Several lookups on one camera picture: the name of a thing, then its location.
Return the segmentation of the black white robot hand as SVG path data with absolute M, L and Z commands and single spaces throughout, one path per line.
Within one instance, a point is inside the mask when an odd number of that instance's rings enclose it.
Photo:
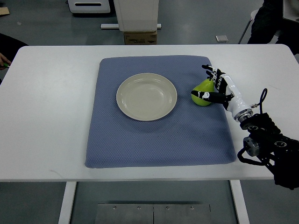
M 240 121 L 242 117 L 252 116 L 252 109 L 243 101 L 235 83 L 226 73 L 208 64 L 202 65 L 202 68 L 206 69 L 208 77 L 213 81 L 216 92 L 193 90 L 192 96 L 206 102 L 222 104 L 235 120 Z

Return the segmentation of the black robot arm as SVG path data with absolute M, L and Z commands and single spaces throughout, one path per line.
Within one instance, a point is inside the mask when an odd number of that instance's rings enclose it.
M 259 106 L 260 112 L 240 122 L 249 136 L 243 139 L 237 157 L 243 163 L 266 166 L 276 185 L 293 190 L 299 186 L 299 141 L 284 136 L 269 115 L 263 113 L 267 91 L 265 88 L 259 103 L 253 105 Z

